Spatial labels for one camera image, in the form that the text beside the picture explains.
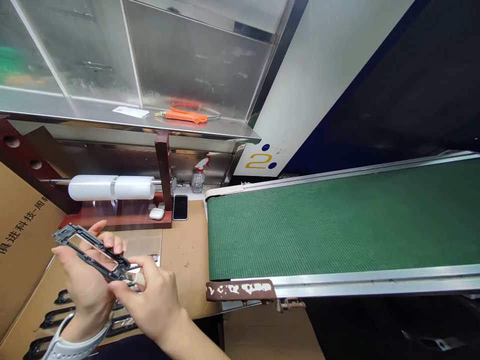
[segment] wrist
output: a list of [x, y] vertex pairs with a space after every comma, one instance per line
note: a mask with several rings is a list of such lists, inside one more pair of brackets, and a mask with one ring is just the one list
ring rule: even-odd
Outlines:
[[71, 342], [80, 343], [97, 335], [110, 318], [110, 311], [96, 314], [75, 313], [60, 336]]
[[178, 345], [185, 346], [182, 338], [186, 334], [190, 322], [187, 311], [184, 308], [180, 309], [178, 318], [164, 331], [164, 334], [155, 339], [155, 343], [167, 354], [174, 351]]

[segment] stainless steel shelf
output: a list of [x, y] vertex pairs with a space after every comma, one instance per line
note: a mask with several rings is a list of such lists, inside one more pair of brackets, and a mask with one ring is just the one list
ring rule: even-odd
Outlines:
[[238, 143], [258, 144], [260, 136], [245, 121], [212, 118], [207, 123], [156, 119], [157, 109], [144, 107], [150, 114], [136, 118], [113, 112], [118, 104], [66, 98], [62, 95], [0, 88], [0, 116], [28, 122], [93, 127], [152, 133], [168, 131], [171, 135]]

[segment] smartphone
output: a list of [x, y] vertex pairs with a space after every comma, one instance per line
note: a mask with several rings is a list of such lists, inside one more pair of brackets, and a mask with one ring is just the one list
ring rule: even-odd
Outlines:
[[189, 197], [187, 195], [175, 195], [173, 199], [173, 220], [181, 221], [189, 218]]

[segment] white paper label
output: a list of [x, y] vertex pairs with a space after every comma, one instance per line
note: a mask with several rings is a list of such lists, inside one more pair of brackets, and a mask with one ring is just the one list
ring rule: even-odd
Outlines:
[[126, 106], [119, 106], [117, 108], [114, 108], [112, 111], [120, 114], [130, 115], [135, 118], [143, 118], [145, 115], [148, 115], [150, 113], [150, 111], [148, 110], [136, 109]]

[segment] white watch strap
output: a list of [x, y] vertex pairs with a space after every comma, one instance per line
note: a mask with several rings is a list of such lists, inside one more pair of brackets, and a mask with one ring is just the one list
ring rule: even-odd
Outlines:
[[103, 329], [94, 337], [82, 342], [70, 342], [60, 337], [63, 329], [67, 326], [75, 313], [70, 313], [60, 324], [55, 336], [48, 345], [44, 360], [57, 359], [85, 359], [92, 351], [94, 351], [102, 342], [110, 327], [110, 321], [107, 321]]

